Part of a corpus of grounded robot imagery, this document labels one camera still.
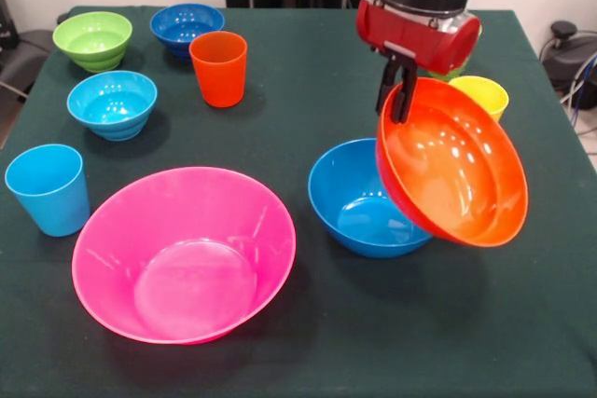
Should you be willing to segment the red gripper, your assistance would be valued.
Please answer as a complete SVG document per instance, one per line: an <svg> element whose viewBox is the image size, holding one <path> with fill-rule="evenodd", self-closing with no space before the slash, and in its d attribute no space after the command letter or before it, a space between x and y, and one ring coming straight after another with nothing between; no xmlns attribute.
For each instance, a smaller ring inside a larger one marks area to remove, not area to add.
<svg viewBox="0 0 597 398"><path fill-rule="evenodd" d="M417 16L360 0L356 30L379 52L393 51L414 60L397 61L394 54L386 56L375 108L379 115L400 69L402 82L395 95L392 120L406 123L417 83L417 65L442 75L461 67L478 42L480 20L466 12L447 19Z"/></svg>

